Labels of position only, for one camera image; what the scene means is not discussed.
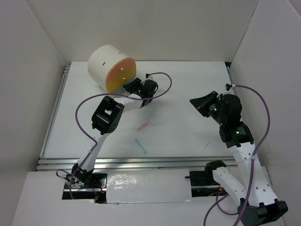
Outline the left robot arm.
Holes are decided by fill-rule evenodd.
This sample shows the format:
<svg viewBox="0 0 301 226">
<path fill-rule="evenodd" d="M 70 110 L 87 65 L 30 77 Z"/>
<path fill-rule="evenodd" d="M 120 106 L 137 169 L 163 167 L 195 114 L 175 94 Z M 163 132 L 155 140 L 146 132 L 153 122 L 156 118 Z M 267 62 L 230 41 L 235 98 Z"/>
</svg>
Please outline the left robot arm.
<svg viewBox="0 0 301 226">
<path fill-rule="evenodd" d="M 105 96 L 92 115 L 93 135 L 86 146 L 83 155 L 73 165 L 71 173 L 64 178 L 70 185 L 78 184 L 86 188 L 92 183 L 92 173 L 95 161 L 106 138 L 117 128 L 123 113 L 142 108 L 152 101 L 158 89 L 157 82 L 149 74 L 145 80 L 136 78 L 123 88 L 130 93 L 128 98 L 112 98 Z"/>
</svg>

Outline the pink razor stick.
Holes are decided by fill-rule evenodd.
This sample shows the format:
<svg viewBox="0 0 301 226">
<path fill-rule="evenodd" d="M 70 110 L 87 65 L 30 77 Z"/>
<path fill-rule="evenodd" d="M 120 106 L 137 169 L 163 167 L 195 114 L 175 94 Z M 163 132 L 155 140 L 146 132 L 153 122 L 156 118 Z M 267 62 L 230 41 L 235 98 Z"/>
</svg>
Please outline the pink razor stick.
<svg viewBox="0 0 301 226">
<path fill-rule="evenodd" d="M 146 128 L 148 125 L 149 125 L 149 122 L 144 123 L 143 125 L 141 125 L 137 128 L 137 131 L 140 131 L 140 130 Z"/>
</svg>

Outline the teal razor stick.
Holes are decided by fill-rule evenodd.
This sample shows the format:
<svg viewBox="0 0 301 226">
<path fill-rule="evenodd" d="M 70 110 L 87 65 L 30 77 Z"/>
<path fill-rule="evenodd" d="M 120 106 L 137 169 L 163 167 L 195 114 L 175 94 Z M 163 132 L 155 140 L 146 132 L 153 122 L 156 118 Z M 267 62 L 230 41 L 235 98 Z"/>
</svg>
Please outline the teal razor stick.
<svg viewBox="0 0 301 226">
<path fill-rule="evenodd" d="M 143 147 L 143 145 L 140 143 L 140 141 L 135 137 L 136 144 L 142 149 L 144 154 L 147 154 L 147 150 Z"/>
</svg>

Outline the white round drawer cabinet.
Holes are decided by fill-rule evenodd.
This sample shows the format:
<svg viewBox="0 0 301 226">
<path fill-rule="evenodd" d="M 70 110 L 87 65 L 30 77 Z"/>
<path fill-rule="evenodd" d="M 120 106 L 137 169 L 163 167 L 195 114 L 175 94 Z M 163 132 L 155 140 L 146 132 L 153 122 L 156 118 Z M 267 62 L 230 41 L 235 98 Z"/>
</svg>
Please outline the white round drawer cabinet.
<svg viewBox="0 0 301 226">
<path fill-rule="evenodd" d="M 109 92 L 106 79 L 110 77 L 110 69 L 127 57 L 127 54 L 124 54 L 114 46 L 104 45 L 90 56 L 87 64 L 88 73 L 101 88 Z"/>
</svg>

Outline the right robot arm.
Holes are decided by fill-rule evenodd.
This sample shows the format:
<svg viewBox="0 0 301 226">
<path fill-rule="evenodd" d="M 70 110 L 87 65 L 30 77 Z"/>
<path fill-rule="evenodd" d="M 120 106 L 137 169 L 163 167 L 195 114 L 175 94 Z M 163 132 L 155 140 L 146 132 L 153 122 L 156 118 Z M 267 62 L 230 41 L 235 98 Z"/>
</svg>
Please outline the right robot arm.
<svg viewBox="0 0 301 226">
<path fill-rule="evenodd" d="M 205 180 L 220 184 L 238 207 L 240 222 L 245 226 L 259 226 L 277 221 L 287 211 L 285 201 L 278 199 L 265 177 L 254 154 L 255 143 L 250 129 L 241 121 L 242 105 L 233 94 L 210 94 L 194 98 L 190 103 L 204 117 L 219 124 L 222 142 L 233 155 L 244 183 L 240 183 L 222 161 L 213 161 L 205 167 Z"/>
</svg>

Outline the yellow drawer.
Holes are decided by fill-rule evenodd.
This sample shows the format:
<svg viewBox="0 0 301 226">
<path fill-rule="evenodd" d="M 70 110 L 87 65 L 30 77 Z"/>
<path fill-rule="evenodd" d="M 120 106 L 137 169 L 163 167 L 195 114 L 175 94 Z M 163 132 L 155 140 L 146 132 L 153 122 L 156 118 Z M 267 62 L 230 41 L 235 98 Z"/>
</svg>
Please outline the yellow drawer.
<svg viewBox="0 0 301 226">
<path fill-rule="evenodd" d="M 122 87 L 136 75 L 136 67 L 114 67 L 109 70 L 105 79 L 106 91 L 111 93 Z"/>
</svg>

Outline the pink top drawer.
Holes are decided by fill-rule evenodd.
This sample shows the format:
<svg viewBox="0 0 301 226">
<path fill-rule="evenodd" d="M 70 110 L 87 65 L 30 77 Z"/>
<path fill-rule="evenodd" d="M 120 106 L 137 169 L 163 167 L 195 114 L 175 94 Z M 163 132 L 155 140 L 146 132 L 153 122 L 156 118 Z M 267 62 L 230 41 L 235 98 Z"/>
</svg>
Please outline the pink top drawer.
<svg viewBox="0 0 301 226">
<path fill-rule="evenodd" d="M 136 63 L 131 57 L 118 61 L 107 73 L 106 83 L 118 83 L 127 81 L 136 76 Z"/>
</svg>

